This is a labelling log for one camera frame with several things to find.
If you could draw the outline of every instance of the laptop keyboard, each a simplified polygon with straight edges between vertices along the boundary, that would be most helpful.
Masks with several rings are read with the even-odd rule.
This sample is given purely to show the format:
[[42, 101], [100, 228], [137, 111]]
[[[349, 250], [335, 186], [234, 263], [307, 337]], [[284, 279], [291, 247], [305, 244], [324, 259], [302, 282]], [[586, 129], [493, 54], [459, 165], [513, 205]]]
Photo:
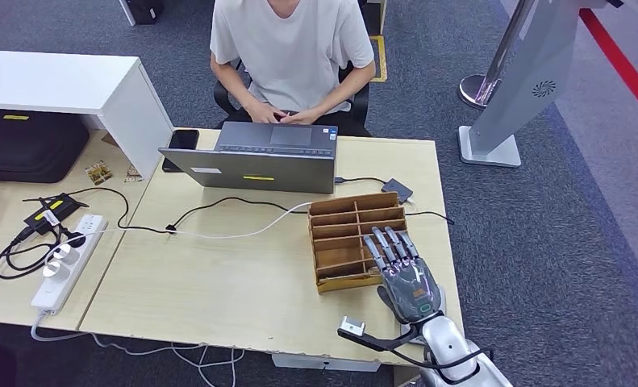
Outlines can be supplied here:
[[270, 148], [270, 147], [240, 147], [235, 145], [222, 145], [224, 152], [248, 152], [248, 153], [276, 153], [284, 155], [305, 155], [305, 156], [332, 156], [332, 151], [325, 149], [299, 149], [299, 148]]

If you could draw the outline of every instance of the white label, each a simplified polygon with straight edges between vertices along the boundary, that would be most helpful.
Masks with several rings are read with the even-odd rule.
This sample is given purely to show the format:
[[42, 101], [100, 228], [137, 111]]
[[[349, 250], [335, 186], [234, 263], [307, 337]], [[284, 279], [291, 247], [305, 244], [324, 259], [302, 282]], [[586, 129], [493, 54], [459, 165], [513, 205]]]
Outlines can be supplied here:
[[45, 220], [48, 221], [48, 223], [50, 223], [51, 226], [57, 226], [58, 224], [60, 224], [60, 220], [50, 210], [43, 211], [43, 217], [45, 218]]
[[221, 170], [217, 168], [191, 168], [191, 169], [195, 173], [214, 173], [214, 174], [221, 173]]

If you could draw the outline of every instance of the person's hand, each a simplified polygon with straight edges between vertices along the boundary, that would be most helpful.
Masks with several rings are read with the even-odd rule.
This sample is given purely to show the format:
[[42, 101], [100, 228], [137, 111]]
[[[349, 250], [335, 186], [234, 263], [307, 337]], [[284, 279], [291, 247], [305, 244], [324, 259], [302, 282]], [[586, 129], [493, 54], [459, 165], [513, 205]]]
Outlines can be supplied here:
[[281, 119], [281, 123], [300, 123], [302, 125], [311, 125], [321, 117], [321, 112], [316, 109], [300, 111], [297, 114], [287, 115]]
[[278, 123], [276, 116], [285, 118], [286, 113], [282, 112], [275, 106], [269, 103], [263, 103], [257, 101], [251, 106], [245, 107], [245, 110], [250, 114], [254, 123]]

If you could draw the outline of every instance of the red stripe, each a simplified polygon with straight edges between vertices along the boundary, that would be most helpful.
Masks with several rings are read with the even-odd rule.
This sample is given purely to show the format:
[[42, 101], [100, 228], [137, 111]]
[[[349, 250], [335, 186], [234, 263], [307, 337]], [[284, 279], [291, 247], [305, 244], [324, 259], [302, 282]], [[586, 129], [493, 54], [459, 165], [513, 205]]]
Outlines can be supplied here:
[[601, 22], [598, 21], [591, 9], [582, 8], [580, 10], [580, 18], [585, 22], [585, 25], [589, 28], [590, 33], [601, 48], [601, 51], [603, 51], [603, 54], [606, 55], [615, 71], [623, 78], [623, 81], [630, 91], [635, 94], [638, 101], [638, 72], [635, 67], [632, 66], [632, 63], [630, 63], [623, 52], [620, 51], [618, 45], [615, 44], [615, 41], [608, 35], [608, 32]]

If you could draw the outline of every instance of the laptop touchpad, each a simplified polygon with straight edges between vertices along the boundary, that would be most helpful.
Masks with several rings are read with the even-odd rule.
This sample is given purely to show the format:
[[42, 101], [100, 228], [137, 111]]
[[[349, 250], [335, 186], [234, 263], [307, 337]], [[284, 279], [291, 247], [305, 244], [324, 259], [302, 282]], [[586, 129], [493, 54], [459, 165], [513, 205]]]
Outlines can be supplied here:
[[311, 144], [310, 127], [273, 127], [272, 145], [293, 145], [306, 147]]

